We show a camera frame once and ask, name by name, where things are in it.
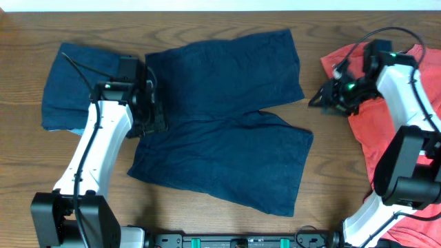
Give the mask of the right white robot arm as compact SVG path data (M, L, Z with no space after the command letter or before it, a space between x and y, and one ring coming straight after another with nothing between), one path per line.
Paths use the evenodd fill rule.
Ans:
M349 116L378 97L385 100L395 134L378 161L373 191L362 207L329 235L327 247L375 247L383 234L403 218L420 222L440 219L417 216L440 204L440 119L420 80L421 61L388 48L365 47L362 71L355 78L344 58L310 100L309 106Z

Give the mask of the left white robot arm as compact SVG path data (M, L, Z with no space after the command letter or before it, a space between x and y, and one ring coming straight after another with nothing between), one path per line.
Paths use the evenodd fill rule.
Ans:
M107 203L110 178L126 138L164 128L157 83L100 82L90 90L84 133L50 193L38 192L31 214L40 247L148 247L142 227L119 224Z

